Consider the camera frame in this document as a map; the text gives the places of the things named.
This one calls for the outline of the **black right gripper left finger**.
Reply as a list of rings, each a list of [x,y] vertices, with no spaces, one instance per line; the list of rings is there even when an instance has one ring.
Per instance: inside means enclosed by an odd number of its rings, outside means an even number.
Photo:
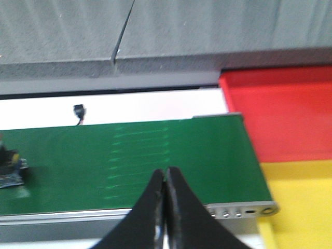
[[[163,178],[155,170],[132,210],[93,248],[163,248]]]

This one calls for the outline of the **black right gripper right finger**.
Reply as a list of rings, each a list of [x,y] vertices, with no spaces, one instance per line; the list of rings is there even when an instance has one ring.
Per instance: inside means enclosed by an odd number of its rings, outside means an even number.
[[[206,210],[177,167],[166,171],[170,248],[249,248]]]

